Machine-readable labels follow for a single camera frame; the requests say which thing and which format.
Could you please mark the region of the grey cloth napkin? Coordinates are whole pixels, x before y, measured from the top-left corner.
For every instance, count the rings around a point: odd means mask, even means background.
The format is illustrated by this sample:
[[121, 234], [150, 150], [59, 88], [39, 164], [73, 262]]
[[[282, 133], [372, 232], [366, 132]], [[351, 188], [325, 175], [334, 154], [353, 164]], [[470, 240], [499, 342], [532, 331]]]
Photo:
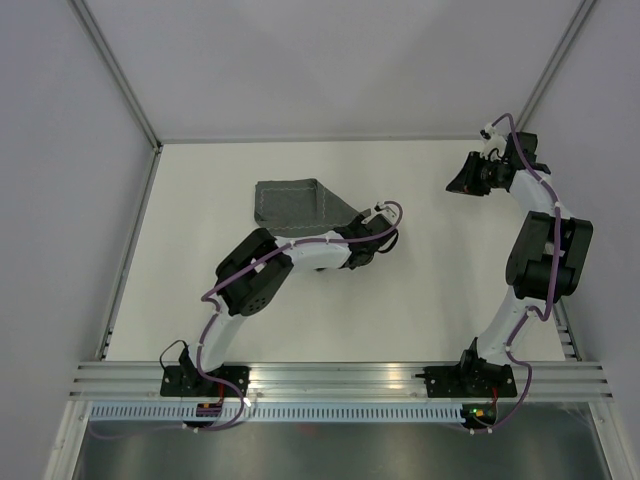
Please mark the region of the grey cloth napkin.
[[259, 181], [254, 220], [281, 237], [311, 237], [349, 224], [359, 211], [315, 178]]

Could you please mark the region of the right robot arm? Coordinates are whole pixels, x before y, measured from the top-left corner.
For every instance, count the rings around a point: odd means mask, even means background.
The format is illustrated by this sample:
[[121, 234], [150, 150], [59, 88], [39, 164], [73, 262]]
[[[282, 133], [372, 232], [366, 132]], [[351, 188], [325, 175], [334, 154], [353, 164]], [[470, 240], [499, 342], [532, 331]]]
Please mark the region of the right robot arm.
[[524, 221], [507, 259], [503, 302], [489, 326], [463, 351], [451, 378], [465, 397], [512, 397], [518, 337], [529, 318], [548, 320], [554, 305], [574, 293], [593, 225], [562, 204], [549, 168], [536, 160], [536, 135], [503, 135], [487, 126], [481, 137], [482, 150], [468, 155], [447, 191], [482, 197], [503, 189], [518, 203]]

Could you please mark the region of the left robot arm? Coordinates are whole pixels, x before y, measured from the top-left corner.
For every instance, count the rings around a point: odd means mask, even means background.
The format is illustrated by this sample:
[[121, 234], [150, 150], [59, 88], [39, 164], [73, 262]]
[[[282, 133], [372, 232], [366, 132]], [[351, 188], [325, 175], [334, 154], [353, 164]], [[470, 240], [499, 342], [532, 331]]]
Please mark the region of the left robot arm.
[[216, 389], [216, 369], [240, 327], [269, 305], [291, 275], [370, 264], [376, 254], [395, 246], [401, 218], [399, 205], [384, 203], [345, 226], [311, 237], [275, 236], [265, 228], [251, 232], [218, 265], [216, 284], [201, 298], [212, 305], [212, 316], [180, 356], [187, 390], [206, 396]]

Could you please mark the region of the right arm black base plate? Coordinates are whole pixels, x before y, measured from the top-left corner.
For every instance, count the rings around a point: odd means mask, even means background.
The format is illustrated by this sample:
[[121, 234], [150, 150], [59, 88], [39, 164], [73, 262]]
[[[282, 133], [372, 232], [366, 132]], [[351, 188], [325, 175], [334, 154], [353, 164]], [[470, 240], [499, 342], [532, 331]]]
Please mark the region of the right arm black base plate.
[[425, 367], [415, 375], [424, 381], [429, 398], [515, 398], [517, 387], [510, 366], [488, 365], [464, 372], [461, 366]]

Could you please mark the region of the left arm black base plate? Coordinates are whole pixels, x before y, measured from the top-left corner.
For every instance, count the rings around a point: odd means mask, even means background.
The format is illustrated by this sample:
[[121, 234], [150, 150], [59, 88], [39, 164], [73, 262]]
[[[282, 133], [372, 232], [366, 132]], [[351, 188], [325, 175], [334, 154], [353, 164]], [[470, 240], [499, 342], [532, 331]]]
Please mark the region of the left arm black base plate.
[[164, 370], [161, 397], [223, 397], [238, 398], [245, 395], [250, 383], [250, 368], [246, 365], [222, 365], [208, 373], [228, 384], [214, 382], [202, 377], [194, 368], [184, 372], [180, 366], [168, 366]]

